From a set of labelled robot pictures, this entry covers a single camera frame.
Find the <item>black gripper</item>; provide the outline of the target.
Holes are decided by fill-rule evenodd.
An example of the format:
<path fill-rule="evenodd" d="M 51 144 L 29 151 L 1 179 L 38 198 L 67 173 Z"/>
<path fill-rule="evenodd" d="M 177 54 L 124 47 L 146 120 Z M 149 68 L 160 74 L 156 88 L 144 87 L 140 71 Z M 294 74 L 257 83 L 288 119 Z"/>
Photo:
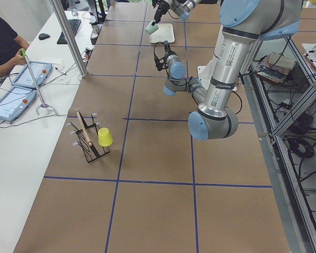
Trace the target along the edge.
<path fill-rule="evenodd" d="M 158 0 L 155 1 L 155 6 L 157 6 L 156 13 L 154 15 L 154 19 L 152 25 L 156 25 L 161 21 L 161 15 L 165 15 L 171 6 L 170 0 Z"/>
<path fill-rule="evenodd" d="M 169 55 L 171 55 L 171 48 L 170 48 L 170 45 L 169 45 L 169 43 L 167 43 L 167 44 L 164 44 L 164 50 L 165 50 L 165 56 L 169 56 Z"/>

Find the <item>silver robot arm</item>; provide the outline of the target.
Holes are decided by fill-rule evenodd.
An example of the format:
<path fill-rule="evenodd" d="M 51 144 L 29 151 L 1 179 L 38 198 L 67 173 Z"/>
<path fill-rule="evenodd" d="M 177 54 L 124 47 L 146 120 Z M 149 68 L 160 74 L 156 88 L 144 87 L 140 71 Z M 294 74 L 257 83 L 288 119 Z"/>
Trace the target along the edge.
<path fill-rule="evenodd" d="M 191 94 L 197 111 L 188 117 L 190 134 L 197 140 L 223 139 L 238 128 L 236 114 L 227 106 L 248 49 L 257 40 L 274 40 L 296 33 L 300 25 L 302 1 L 222 1 L 220 22 L 223 41 L 217 42 L 216 63 L 205 89 L 202 82 L 184 78 L 185 68 L 164 41 L 165 54 L 154 58 L 156 68 L 167 72 L 164 93 Z"/>
<path fill-rule="evenodd" d="M 182 21 L 186 21 L 192 9 L 196 7 L 200 0 L 188 0 L 184 3 L 180 3 L 176 0 L 161 0 L 152 1 L 153 7 L 157 7 L 156 13 L 154 15 L 151 25 L 158 24 L 161 21 L 163 15 L 165 15 L 169 10 L 176 14 Z"/>

